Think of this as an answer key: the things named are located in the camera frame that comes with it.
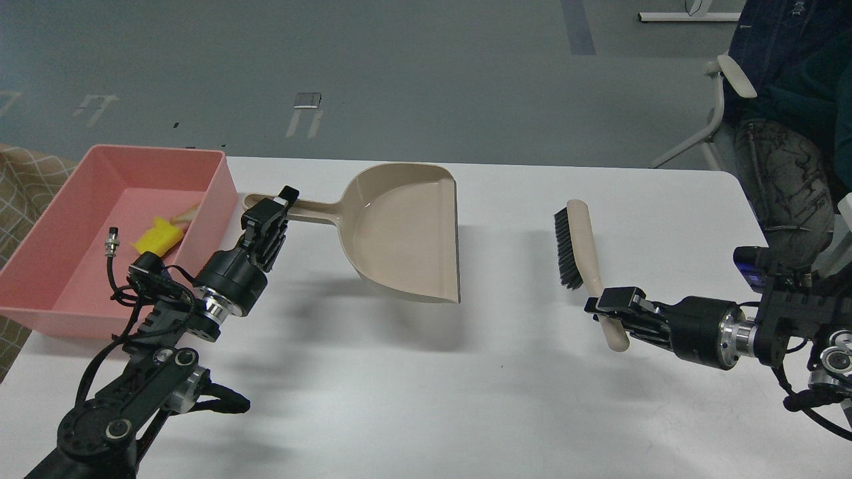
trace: beige dustpan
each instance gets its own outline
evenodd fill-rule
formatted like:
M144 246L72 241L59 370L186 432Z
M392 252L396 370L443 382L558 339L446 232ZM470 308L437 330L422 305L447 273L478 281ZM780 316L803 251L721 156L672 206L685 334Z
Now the beige dustpan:
M251 208L264 194L249 194ZM299 199L288 217L333 224L362 278L393 296L459 303L456 181L433 164L387 163L361 171L336 203Z

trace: gray floor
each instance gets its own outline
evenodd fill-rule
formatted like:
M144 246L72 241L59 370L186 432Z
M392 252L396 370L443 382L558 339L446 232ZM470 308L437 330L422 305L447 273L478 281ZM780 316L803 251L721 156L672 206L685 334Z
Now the gray floor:
M716 0L713 10L743 3ZM684 4L3 3L0 142L70 159L118 143L644 167L706 121L702 66L734 31L636 19ZM322 113L293 124L305 91L322 94ZM698 152L676 163L703 165Z

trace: brush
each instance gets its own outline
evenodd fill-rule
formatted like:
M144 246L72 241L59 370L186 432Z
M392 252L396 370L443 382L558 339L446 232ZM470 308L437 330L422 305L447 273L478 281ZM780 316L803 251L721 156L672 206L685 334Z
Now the brush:
M568 289L576 290L583 284L591 297L603 293L601 271L597 262L595 237L592 235L589 206L582 200L571 199L565 208L554 215L556 244L559 259L559 277ZM626 351L630 346L625 329L617 320L598 316L610 349Z

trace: white table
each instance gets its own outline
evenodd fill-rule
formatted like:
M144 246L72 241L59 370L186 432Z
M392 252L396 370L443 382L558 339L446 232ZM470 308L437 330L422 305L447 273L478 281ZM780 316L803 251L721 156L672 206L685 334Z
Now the white table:
M290 184L322 201L373 164L228 161L240 192ZM559 285L553 214L577 197L590 204L606 284L667 303L756 299L730 257L765 243L733 177L444 166L458 181L462 304L379 296L334 228L292 222L251 314L229 318L217 343L186 341L252 409L171 419L141 478L847 476L849 445L785 411L757 360L721 372L641 342L610 352L584 292ZM54 447L100 346L31 336L0 384L1 477L24 476ZM93 390L124 365L113 358ZM788 361L804 387L805 353Z

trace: pink tray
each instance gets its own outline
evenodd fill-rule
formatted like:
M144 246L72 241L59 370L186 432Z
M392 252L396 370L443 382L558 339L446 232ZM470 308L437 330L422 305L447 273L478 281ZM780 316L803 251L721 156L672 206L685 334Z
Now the pink tray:
M118 285L139 254L130 244L200 204L183 241L164 258L196 274L233 215L237 192L219 151L92 147L0 271L0 314L52 336L109 338L130 309L109 300L104 240L118 227Z

